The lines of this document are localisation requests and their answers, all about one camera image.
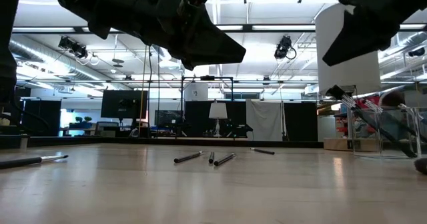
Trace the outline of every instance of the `wooden table surface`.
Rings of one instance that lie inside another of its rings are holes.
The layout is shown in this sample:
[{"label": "wooden table surface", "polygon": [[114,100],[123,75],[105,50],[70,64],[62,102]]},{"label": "wooden table surface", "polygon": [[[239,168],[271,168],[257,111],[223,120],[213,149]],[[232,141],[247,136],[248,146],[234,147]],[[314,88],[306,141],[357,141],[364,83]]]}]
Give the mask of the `wooden table surface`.
[{"label": "wooden table surface", "polygon": [[[203,149],[197,159],[173,158]],[[411,161],[323,149],[96,144],[0,151],[69,155],[0,171],[0,223],[425,223],[427,176]],[[229,152],[237,157],[208,165]]]}]

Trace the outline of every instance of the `white lamp shade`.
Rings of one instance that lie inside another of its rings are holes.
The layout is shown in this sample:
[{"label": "white lamp shade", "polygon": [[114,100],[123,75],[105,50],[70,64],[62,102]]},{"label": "white lamp shade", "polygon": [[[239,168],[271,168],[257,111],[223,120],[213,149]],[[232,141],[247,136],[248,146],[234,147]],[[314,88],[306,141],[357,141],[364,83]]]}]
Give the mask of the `white lamp shade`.
[{"label": "white lamp shade", "polygon": [[225,103],[212,103],[209,112],[210,119],[227,119],[227,107]]}]

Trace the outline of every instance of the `table lamp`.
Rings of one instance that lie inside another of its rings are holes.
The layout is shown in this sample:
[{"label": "table lamp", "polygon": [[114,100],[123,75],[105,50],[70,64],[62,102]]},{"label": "table lamp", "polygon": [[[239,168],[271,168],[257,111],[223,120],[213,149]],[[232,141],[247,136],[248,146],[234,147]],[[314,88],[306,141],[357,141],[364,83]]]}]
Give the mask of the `table lamp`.
[{"label": "table lamp", "polygon": [[227,107],[225,103],[214,102],[211,104],[211,111],[209,112],[210,119],[216,119],[216,128],[214,137],[221,137],[220,135],[220,119],[227,119]]}]

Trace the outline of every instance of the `white curtain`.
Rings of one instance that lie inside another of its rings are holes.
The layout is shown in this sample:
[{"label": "white curtain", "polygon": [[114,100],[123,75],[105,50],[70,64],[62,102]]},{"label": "white curtain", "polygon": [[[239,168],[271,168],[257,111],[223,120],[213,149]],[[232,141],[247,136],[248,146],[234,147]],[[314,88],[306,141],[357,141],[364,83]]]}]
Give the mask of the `white curtain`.
[{"label": "white curtain", "polygon": [[246,100],[246,123],[254,129],[254,141],[282,141],[280,103]]}]

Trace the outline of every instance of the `computer monitor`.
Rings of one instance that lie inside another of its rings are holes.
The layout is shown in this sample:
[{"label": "computer monitor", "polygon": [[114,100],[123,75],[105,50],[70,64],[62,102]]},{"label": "computer monitor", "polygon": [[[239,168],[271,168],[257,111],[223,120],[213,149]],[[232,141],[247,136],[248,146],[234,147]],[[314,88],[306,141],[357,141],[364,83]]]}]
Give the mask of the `computer monitor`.
[{"label": "computer monitor", "polygon": [[181,124],[181,111],[155,110],[154,124],[158,127],[164,127],[171,124]]},{"label": "computer monitor", "polygon": [[147,115],[148,92],[144,91],[104,91],[101,117],[119,119],[145,119]]}]

